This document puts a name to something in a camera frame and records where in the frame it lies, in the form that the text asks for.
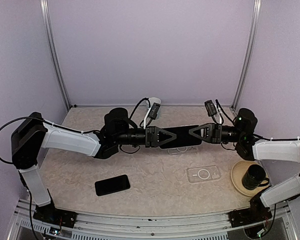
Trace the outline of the silver-edged black smartphone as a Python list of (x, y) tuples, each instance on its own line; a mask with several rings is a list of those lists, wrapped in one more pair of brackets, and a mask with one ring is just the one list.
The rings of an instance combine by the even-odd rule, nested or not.
[(189, 134), (189, 130), (197, 128), (198, 125), (185, 125), (177, 127), (167, 127), (164, 130), (176, 134), (176, 139), (160, 146), (161, 149), (172, 149), (182, 147), (199, 146), (202, 140)]

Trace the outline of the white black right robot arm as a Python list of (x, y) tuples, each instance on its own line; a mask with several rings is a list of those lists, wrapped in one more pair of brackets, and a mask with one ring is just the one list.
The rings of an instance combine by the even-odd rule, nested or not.
[[(247, 108), (241, 108), (232, 126), (206, 123), (189, 130), (189, 134), (210, 144), (235, 143), (235, 151), (247, 161), (288, 161), (300, 164), (300, 137), (290, 139), (264, 138), (254, 133), (257, 118)], [(246, 210), (246, 218), (256, 222), (266, 208), (300, 195), (300, 173), (271, 186)]]

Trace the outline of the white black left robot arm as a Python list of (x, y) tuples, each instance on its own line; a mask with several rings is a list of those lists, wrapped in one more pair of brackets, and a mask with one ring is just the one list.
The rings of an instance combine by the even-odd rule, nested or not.
[(24, 117), (23, 123), (12, 133), (12, 164), (19, 171), (39, 212), (53, 223), (60, 218), (51, 195), (39, 173), (37, 157), (41, 149), (58, 149), (105, 160), (119, 151), (120, 145), (156, 148), (177, 138), (175, 133), (156, 126), (139, 128), (125, 108), (117, 107), (104, 116), (101, 130), (82, 131), (54, 124), (39, 112)]

